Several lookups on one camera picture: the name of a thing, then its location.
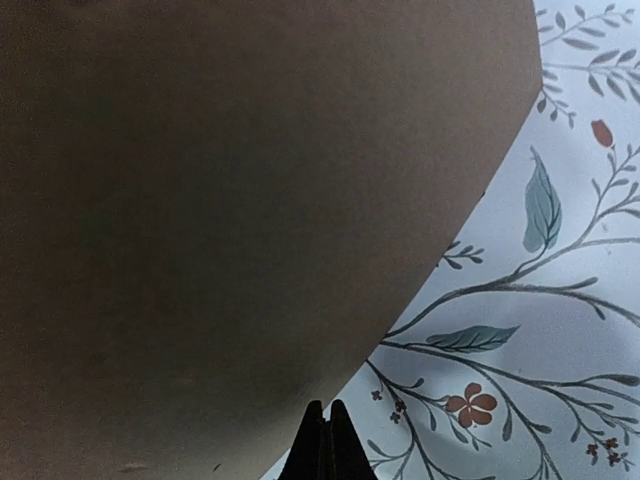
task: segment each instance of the floral wallpaper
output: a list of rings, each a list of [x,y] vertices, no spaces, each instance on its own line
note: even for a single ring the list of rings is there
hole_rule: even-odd
[[[529,118],[339,395],[381,480],[640,475],[635,3],[536,2]]]

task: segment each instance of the flower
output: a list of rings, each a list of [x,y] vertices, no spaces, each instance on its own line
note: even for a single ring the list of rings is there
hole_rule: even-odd
[[[402,400],[396,400],[396,411],[402,413],[407,410],[407,404]]]
[[[604,442],[604,448],[607,450],[611,450],[612,448],[618,448],[618,439],[610,438],[606,442]]]
[[[613,145],[613,135],[603,120],[594,120],[591,122],[591,128],[593,130],[593,136],[596,137],[600,145],[606,148]]]
[[[491,414],[485,410],[494,410],[498,402],[487,393],[478,395],[481,391],[480,385],[470,383],[464,390],[464,398],[454,395],[447,400],[445,408],[452,413],[460,411],[458,423],[464,428],[469,428],[474,423],[488,425],[491,422]]]
[[[613,467],[616,463],[620,463],[622,459],[616,452],[611,452],[607,457],[607,460],[609,460],[609,466]]]

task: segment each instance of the red tulip bud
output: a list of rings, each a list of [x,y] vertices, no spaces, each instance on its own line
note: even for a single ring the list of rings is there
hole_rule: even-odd
[[[613,135],[603,120],[594,120],[591,122],[591,128],[593,129],[593,136],[596,137],[600,145],[606,148],[613,145]]]

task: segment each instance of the brown surface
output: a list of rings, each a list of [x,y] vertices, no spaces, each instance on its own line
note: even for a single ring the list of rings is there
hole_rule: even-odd
[[[527,0],[0,5],[3,478],[256,478],[539,86]]]

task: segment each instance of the large teal leaf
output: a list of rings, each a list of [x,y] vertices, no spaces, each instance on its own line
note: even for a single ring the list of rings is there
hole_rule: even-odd
[[[535,148],[531,147],[536,168],[525,191],[527,230],[522,244],[528,252],[552,248],[558,240],[562,224],[562,206],[551,184],[547,169]]]
[[[496,328],[476,325],[453,333],[431,335],[426,345],[445,352],[477,353],[495,350],[504,345],[520,326]]]

